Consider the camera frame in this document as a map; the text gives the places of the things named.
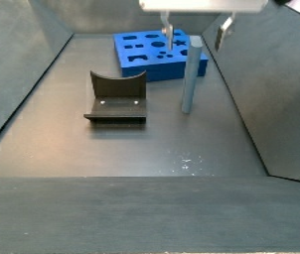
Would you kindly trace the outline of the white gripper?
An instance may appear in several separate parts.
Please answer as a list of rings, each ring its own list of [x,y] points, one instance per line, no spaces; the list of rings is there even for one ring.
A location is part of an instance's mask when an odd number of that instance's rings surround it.
[[[173,50],[174,27],[169,22],[170,12],[232,12],[218,27],[216,50],[222,47],[228,29],[233,24],[234,12],[260,12],[268,0],[138,0],[146,12],[161,12],[162,34],[167,39],[167,48]]]

